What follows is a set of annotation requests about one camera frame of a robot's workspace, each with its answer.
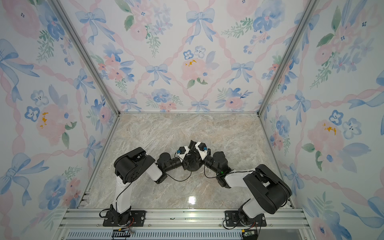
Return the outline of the black round stand base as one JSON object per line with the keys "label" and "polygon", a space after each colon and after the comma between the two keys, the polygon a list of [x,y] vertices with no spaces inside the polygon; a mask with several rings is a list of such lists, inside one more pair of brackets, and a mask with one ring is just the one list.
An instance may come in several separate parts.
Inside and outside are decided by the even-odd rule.
{"label": "black round stand base", "polygon": [[196,157],[195,157],[195,152],[192,152],[192,157],[191,157],[191,160],[190,160],[190,167],[189,168],[184,168],[184,170],[186,171],[190,171],[190,172],[196,172],[197,170],[199,170],[203,165],[198,165],[197,162],[196,162]]}

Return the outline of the black microphone stand pole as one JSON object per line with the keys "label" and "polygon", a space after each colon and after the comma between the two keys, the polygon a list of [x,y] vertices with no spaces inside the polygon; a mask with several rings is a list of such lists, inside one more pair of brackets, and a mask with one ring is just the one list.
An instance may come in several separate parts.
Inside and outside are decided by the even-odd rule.
{"label": "black microphone stand pole", "polygon": [[190,149],[190,151],[194,151],[196,149],[196,142],[194,142],[193,140],[191,140],[188,148]]}

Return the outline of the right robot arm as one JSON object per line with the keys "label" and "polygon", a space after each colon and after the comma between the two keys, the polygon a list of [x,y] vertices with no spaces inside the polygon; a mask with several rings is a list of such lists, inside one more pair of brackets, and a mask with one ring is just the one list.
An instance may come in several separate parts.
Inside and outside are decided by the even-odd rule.
{"label": "right robot arm", "polygon": [[235,171],[228,165],[223,152],[215,152],[204,148],[199,151],[199,161],[216,173],[215,179],[223,188],[247,188],[253,197],[238,209],[240,221],[244,225],[252,225],[261,214],[275,214],[285,206],[292,195],[292,190],[270,168],[264,164],[253,170]]}

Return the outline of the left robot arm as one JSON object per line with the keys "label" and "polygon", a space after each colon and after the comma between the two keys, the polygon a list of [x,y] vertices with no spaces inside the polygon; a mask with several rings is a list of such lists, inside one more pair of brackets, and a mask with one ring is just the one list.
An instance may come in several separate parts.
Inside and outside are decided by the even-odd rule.
{"label": "left robot arm", "polygon": [[118,157],[114,162],[116,196],[110,206],[113,221],[119,226],[125,226],[130,221],[133,183],[144,173],[155,183],[160,184],[168,177],[168,171],[185,166],[180,158],[172,158],[168,153],[162,153],[158,161],[155,161],[141,147]]}

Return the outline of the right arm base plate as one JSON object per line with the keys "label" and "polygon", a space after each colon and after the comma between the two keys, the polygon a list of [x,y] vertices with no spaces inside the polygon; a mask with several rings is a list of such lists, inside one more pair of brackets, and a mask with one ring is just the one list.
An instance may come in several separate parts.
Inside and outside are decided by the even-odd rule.
{"label": "right arm base plate", "polygon": [[233,227],[266,227],[266,218],[264,214],[259,214],[254,218],[249,218],[246,214],[239,211],[225,211],[224,225],[227,228]]}

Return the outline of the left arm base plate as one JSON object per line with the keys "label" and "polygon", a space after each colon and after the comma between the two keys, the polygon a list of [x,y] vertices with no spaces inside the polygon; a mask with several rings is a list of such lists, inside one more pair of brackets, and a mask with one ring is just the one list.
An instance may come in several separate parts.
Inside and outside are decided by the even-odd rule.
{"label": "left arm base plate", "polygon": [[146,211],[130,211],[129,213],[113,214],[107,211],[103,217],[103,227],[143,227]]}

